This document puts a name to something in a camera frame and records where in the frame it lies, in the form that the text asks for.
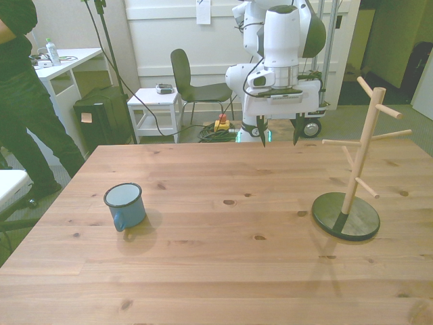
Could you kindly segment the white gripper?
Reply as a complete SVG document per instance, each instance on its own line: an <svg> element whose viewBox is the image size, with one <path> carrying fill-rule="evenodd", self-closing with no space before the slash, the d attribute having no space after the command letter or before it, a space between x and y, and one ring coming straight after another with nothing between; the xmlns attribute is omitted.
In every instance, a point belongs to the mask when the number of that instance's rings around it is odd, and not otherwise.
<svg viewBox="0 0 433 325"><path fill-rule="evenodd" d="M244 115L257 116L256 126L263 143L266 146L265 131L267 121L265 116L295 114L293 144L296 145L304 128L304 112L313 112L319 109L319 80L300 81L295 87L301 93L271 95L270 97L252 97L246 95L244 99Z"/></svg>

